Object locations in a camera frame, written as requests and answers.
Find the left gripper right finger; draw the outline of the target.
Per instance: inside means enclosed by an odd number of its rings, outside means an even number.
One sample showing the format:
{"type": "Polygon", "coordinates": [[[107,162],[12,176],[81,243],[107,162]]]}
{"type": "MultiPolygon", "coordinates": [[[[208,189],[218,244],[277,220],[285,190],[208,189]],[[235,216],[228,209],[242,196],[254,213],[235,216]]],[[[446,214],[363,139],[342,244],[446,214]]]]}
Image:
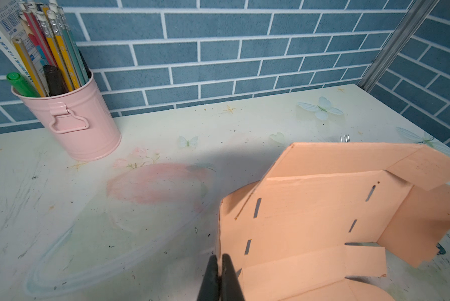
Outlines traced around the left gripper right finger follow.
{"type": "Polygon", "coordinates": [[[232,259],[228,254],[222,256],[221,300],[245,301],[232,259]]]}

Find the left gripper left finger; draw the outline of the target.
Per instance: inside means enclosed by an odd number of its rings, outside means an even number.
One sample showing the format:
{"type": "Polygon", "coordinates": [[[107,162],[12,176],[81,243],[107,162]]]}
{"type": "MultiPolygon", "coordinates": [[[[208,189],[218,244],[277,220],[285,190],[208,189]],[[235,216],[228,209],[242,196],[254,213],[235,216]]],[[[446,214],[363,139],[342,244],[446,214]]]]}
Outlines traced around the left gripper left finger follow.
{"type": "Polygon", "coordinates": [[[219,301],[220,288],[217,256],[212,255],[207,263],[197,301],[219,301]]]}

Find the orange paper box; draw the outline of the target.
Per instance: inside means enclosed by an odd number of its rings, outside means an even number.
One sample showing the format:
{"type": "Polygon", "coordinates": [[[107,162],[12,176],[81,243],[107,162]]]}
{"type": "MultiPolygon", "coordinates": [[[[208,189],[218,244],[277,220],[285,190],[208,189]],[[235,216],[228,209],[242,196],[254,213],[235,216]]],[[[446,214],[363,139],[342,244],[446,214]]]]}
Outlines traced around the orange paper box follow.
{"type": "Polygon", "coordinates": [[[450,230],[450,157],[420,144],[288,147],[264,177],[225,197],[218,266],[246,300],[390,300],[357,281],[386,253],[417,267],[450,230]]]}

